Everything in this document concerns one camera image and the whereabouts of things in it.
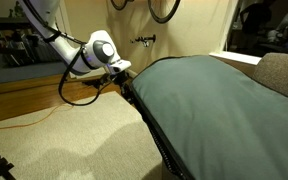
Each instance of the beige carpet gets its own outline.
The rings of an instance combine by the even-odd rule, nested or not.
[[[2,121],[0,127],[36,122],[53,109]],[[145,123],[116,92],[89,106],[61,106],[33,126],[0,130],[0,154],[23,180],[161,179],[162,159]]]

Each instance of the bicycle wheel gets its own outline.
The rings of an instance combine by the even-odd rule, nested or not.
[[[153,19],[160,23],[168,22],[175,14],[181,0],[148,0]]]
[[[111,3],[116,10],[120,11],[125,8],[127,1],[128,0],[111,0]]]

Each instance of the white robotic arm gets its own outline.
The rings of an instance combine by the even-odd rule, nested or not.
[[[67,39],[83,46],[81,54],[78,55],[79,57],[71,69],[72,73],[82,75],[92,69],[104,67],[107,73],[115,75],[131,66],[129,61],[120,58],[112,39],[104,30],[92,33],[87,43],[58,31],[55,24],[55,13],[59,7],[59,0],[19,0],[19,3],[41,36],[51,39],[49,44],[62,57],[66,65],[72,62],[80,50],[80,48],[73,48]]]

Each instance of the wall mount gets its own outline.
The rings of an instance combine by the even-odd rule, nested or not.
[[[143,45],[144,45],[144,47],[150,46],[149,41],[153,41],[153,43],[155,43],[155,41],[156,41],[156,35],[153,34],[152,37],[142,37],[142,36],[141,36],[141,37],[138,37],[138,38],[136,38],[136,39],[134,39],[134,40],[130,40],[131,43],[142,42]]]

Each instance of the bed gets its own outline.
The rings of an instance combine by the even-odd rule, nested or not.
[[[288,95],[210,56],[160,59],[130,87],[175,179],[288,179]]]

